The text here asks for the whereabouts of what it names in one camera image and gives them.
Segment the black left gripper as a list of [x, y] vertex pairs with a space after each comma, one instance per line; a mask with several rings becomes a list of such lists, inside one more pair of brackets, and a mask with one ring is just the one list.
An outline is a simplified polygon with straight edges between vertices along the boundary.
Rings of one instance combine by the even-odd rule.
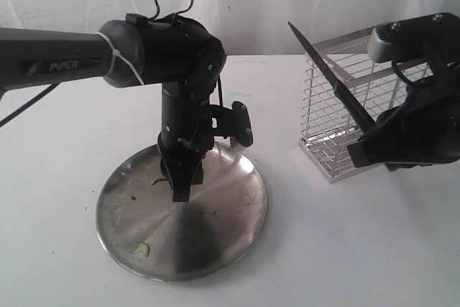
[[160, 171], [170, 184], [173, 202], [188, 202], [195, 173], [215, 140], [210, 97], [193, 98], [184, 83], [162, 84], [162, 123], [158, 137]]

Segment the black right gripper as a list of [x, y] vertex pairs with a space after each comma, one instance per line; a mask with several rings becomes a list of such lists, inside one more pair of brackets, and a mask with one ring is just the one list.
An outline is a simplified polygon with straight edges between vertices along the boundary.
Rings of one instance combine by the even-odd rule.
[[432, 75], [416, 81], [407, 78], [400, 63], [391, 66], [406, 84], [406, 98], [347, 147], [355, 167], [384, 163], [400, 169], [458, 161], [459, 64], [430, 59]]

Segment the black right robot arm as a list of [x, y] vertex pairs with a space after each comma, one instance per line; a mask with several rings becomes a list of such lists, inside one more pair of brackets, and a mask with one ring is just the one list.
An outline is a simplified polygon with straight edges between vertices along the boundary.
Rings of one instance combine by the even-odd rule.
[[459, 160], [459, 69], [438, 66], [406, 92], [402, 104], [381, 113], [347, 147], [356, 168], [383, 163], [397, 170]]

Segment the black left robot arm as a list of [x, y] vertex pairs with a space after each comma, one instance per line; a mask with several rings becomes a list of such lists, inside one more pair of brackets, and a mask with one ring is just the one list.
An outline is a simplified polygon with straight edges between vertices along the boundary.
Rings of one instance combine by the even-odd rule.
[[225, 61], [219, 39], [177, 14], [159, 20], [128, 14], [95, 34], [1, 29], [4, 93], [94, 77], [117, 88], [161, 85], [157, 146], [175, 202], [189, 199], [214, 145], [209, 98]]

